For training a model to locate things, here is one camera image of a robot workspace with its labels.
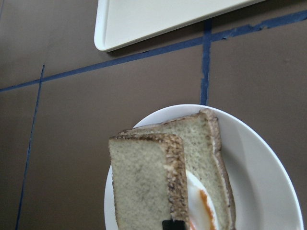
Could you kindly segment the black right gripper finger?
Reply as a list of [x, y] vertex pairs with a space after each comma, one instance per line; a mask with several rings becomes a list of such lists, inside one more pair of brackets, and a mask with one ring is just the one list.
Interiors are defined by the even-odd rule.
[[163, 220], [163, 230], [186, 230], [186, 224], [182, 220]]

